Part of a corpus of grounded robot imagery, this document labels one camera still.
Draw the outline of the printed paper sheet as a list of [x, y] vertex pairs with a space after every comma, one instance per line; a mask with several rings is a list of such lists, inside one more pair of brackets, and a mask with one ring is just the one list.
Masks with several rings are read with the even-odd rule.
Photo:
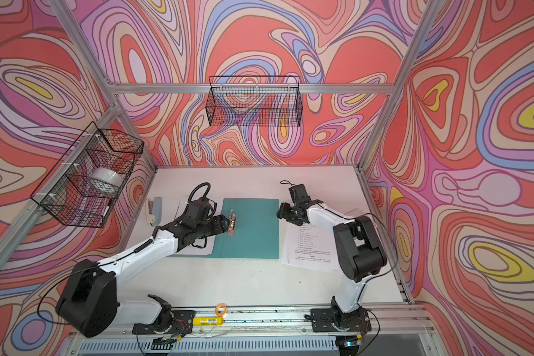
[[[185, 207], [187, 206], [188, 197], [182, 197], [179, 201], [177, 210], [175, 212], [174, 217], [179, 217], [183, 211], [185, 210]], [[215, 197], [213, 196], [211, 198], [212, 201], [215, 201], [217, 204], [217, 210], [215, 215], [222, 214], [222, 207], [223, 207], [223, 197]], [[206, 239], [197, 239], [195, 240], [193, 245], [186, 246], [182, 251], [177, 252], [175, 256], [184, 256], [184, 257], [205, 257], [209, 258], [212, 256], [212, 252], [214, 250], [214, 243], [215, 243], [216, 236], [210, 236]]]
[[340, 271], [333, 227], [354, 220], [324, 204], [314, 207], [314, 223], [297, 226], [286, 222], [281, 262], [315, 271]]

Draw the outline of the metal folder clip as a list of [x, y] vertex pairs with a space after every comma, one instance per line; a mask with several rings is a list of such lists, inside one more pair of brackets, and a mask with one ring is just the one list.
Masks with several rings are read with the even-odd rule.
[[235, 229], [237, 224], [237, 215], [235, 214], [234, 210], [231, 209], [230, 215], [229, 215], [229, 224], [228, 224], [228, 236], [234, 236], [235, 235]]

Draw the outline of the teal folder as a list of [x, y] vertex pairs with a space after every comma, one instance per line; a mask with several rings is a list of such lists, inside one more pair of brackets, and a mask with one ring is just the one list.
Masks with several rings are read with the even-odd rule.
[[279, 219], [276, 217], [279, 201], [260, 198], [216, 198], [218, 214], [236, 217], [234, 234], [227, 233], [208, 238], [207, 246], [189, 246], [176, 253], [179, 257], [216, 259], [279, 258]]

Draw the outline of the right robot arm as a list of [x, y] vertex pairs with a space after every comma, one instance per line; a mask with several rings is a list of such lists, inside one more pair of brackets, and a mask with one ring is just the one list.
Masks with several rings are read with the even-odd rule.
[[367, 284], [387, 265], [387, 254], [374, 222], [366, 216], [351, 217], [312, 199], [303, 184], [289, 185], [291, 203], [281, 203], [277, 217], [296, 226], [313, 225], [332, 234], [343, 273], [341, 286], [330, 307], [314, 308], [305, 316], [314, 332], [358, 332], [372, 330], [369, 310], [361, 305]]

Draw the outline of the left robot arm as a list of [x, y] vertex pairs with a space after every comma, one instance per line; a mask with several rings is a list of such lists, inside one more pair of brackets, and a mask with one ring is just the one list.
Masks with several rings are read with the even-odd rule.
[[86, 338], [123, 325], [133, 325], [138, 332], [169, 332], [174, 315], [167, 301], [157, 295], [127, 301], [119, 296], [120, 289], [159, 260], [196, 240], [226, 233], [228, 226], [229, 219], [216, 214], [208, 199], [192, 200], [182, 215], [157, 226], [144, 242], [99, 262], [84, 260], [75, 265], [56, 304], [56, 314]]

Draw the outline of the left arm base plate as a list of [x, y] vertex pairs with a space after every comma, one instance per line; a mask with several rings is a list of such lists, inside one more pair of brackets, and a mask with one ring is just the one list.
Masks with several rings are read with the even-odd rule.
[[135, 323], [132, 333], [134, 335], [172, 335], [186, 336], [192, 333], [194, 310], [172, 310], [164, 312], [151, 324]]

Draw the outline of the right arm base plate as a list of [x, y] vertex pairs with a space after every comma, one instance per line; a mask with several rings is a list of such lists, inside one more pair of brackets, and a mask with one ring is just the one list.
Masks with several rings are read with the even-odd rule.
[[311, 309], [304, 318], [311, 323], [314, 332], [357, 332], [365, 335], [372, 330], [368, 311], [358, 308], [343, 313], [338, 307]]

